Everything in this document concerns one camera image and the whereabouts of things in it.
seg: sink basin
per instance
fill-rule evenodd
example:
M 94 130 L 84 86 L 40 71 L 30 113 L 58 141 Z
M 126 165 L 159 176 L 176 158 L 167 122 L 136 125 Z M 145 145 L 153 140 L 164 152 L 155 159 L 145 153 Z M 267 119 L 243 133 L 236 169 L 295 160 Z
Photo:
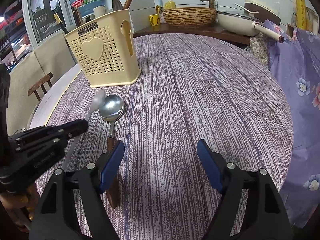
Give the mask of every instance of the sink basin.
M 198 27 L 208 25 L 217 17 L 217 10 L 208 7 L 182 7 L 163 11 L 164 19 L 174 26 Z

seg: soap dispenser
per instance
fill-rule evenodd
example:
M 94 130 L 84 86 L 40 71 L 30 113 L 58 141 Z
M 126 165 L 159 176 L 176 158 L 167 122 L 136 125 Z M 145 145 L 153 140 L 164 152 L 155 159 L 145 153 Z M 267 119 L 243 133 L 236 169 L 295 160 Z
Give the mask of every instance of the soap dispenser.
M 168 0 L 165 4 L 164 4 L 164 9 L 172 9 L 175 8 L 176 4 L 174 1 L 172 0 Z

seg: yellow mug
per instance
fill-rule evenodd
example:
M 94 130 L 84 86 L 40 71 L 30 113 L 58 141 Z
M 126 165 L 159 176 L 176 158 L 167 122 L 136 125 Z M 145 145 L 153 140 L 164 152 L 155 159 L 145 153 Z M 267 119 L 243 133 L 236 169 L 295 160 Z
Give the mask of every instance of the yellow mug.
M 160 24 L 159 14 L 149 15 L 149 21 L 151 23 L 151 26 L 159 25 Z

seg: blue gripper pad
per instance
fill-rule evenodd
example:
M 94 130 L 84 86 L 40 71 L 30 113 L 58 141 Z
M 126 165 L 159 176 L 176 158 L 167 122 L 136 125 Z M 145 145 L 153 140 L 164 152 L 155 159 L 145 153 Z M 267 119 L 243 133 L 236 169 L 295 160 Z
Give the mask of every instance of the blue gripper pad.
M 118 173 L 119 166 L 124 156 L 124 143 L 121 141 L 118 147 L 113 151 L 112 156 L 109 158 L 106 166 L 101 172 L 100 185 L 98 192 L 102 194 L 105 190 L 109 189 L 113 179 Z
M 206 142 L 201 139 L 197 144 L 197 154 L 204 168 L 205 174 L 207 175 L 209 182 L 213 188 L 222 193 L 222 174 L 219 167 L 213 160 L 210 152 L 212 152 Z

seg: heart-shaped emblem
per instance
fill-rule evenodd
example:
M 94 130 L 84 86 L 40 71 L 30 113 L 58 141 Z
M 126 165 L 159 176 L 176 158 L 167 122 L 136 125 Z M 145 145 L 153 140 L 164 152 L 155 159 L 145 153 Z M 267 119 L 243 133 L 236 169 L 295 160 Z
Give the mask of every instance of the heart-shaped emblem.
M 103 42 L 95 37 L 91 41 L 84 41 L 81 46 L 82 52 L 94 60 L 99 60 L 103 53 Z

